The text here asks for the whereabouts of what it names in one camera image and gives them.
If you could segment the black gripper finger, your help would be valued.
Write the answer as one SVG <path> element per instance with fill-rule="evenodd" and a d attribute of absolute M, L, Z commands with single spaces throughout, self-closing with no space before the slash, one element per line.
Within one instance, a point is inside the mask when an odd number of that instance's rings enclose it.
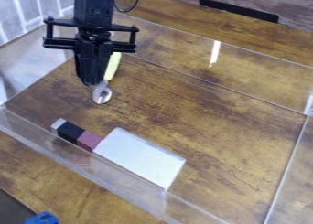
<path fill-rule="evenodd" d="M 107 41 L 98 45 L 98 52 L 97 52 L 97 83 L 103 80 L 106 70 L 107 70 L 107 63 L 110 60 L 110 56 L 113 54 L 114 46 L 113 42 Z"/>
<path fill-rule="evenodd" d="M 86 85 L 98 83 L 95 61 L 95 44 L 79 40 L 75 48 L 77 74 Z"/>

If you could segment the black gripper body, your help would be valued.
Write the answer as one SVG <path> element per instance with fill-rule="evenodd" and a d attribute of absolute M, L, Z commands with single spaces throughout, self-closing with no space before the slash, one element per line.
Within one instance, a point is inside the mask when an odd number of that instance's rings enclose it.
<path fill-rule="evenodd" d="M 135 52 L 135 34 L 139 31 L 135 26 L 122 26 L 113 23 L 114 9 L 119 12 L 130 12 L 137 6 L 138 0 L 129 8 L 119 8 L 115 0 L 75 0 L 74 17 L 71 19 L 55 19 L 50 16 L 47 24 L 47 35 L 43 37 L 43 47 L 55 49 L 73 49 L 79 51 L 79 39 L 89 42 L 113 44 L 114 52 Z M 78 29 L 77 38 L 59 38 L 54 36 L 54 27 L 75 27 Z M 111 32 L 129 32 L 127 42 L 111 41 Z"/>

